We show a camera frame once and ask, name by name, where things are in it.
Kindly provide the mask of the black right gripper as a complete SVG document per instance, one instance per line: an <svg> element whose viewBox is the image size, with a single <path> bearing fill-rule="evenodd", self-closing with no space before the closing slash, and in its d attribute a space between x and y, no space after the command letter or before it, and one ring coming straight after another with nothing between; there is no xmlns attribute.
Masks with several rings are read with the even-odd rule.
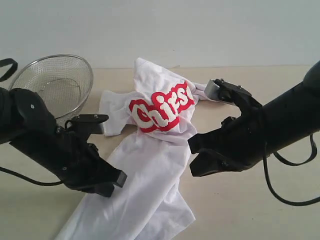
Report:
<svg viewBox="0 0 320 240"><path fill-rule="evenodd" d="M227 117L221 128L197 133L187 140L193 177L220 172L241 172L275 152L275 123L268 116Z"/></svg>

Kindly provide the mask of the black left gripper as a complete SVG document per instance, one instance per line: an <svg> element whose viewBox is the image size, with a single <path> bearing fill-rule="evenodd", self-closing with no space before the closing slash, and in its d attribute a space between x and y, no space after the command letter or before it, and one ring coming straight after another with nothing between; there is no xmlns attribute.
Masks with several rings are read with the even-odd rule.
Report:
<svg viewBox="0 0 320 240"><path fill-rule="evenodd" d="M73 132L30 131L11 140L10 145L56 175L71 190L110 198L114 185L122 188L128 177Z"/></svg>

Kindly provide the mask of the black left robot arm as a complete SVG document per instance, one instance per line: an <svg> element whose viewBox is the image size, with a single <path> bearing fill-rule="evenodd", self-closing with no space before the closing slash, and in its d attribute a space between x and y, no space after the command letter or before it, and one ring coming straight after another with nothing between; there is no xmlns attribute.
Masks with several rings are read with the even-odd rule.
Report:
<svg viewBox="0 0 320 240"><path fill-rule="evenodd" d="M88 143L90 135L101 135L106 114L80 114L57 123L42 98L35 92L14 88L0 90L0 142L9 143L58 177L56 182L40 182L2 167L1 172L38 186L65 185L71 190L111 197L122 188L127 175L99 155Z"/></svg>

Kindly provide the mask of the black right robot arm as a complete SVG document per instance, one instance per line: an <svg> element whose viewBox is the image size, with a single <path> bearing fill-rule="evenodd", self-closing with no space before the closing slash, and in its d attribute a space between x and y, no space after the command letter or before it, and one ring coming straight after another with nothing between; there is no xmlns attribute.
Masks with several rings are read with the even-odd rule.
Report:
<svg viewBox="0 0 320 240"><path fill-rule="evenodd" d="M222 79L209 81L205 94L236 105L241 115L227 117L221 127L198 133L188 140L195 159L194 177L221 172L241 172L276 151L320 129L320 65L303 81L262 105L243 89Z"/></svg>

